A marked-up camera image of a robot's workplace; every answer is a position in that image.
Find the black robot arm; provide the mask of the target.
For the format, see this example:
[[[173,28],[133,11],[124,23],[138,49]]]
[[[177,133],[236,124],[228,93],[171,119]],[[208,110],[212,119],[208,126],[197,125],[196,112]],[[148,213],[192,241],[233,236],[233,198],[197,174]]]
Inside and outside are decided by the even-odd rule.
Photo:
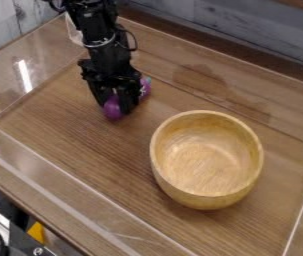
[[[58,13],[65,12],[88,58],[80,59],[81,78],[104,113],[110,118],[128,115],[141,96],[141,73],[130,64],[130,32],[117,23],[114,0],[42,0]]]

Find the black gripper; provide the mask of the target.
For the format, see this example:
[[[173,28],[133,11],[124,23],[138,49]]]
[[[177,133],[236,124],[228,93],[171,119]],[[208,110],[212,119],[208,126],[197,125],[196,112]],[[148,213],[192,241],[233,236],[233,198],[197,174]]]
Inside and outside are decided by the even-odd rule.
[[[120,112],[128,115],[138,104],[141,74],[130,64],[134,48],[126,41],[85,42],[88,58],[80,59],[81,78],[100,107],[116,88]]]

